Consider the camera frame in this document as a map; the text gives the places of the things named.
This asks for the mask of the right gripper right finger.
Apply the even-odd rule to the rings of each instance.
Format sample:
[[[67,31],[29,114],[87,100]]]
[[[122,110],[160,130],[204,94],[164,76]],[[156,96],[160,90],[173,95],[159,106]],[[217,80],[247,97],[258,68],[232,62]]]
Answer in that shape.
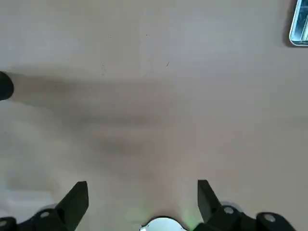
[[[283,216],[261,212],[249,217],[231,205],[222,205],[207,180],[197,181],[197,202],[203,222],[195,231],[294,231]]]

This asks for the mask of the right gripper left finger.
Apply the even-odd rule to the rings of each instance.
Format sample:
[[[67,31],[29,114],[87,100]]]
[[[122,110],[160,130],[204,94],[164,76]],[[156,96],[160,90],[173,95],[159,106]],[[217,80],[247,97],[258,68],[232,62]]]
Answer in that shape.
[[[86,181],[77,182],[54,207],[43,209],[31,218],[18,223],[14,217],[1,217],[2,231],[74,231],[89,208]]]

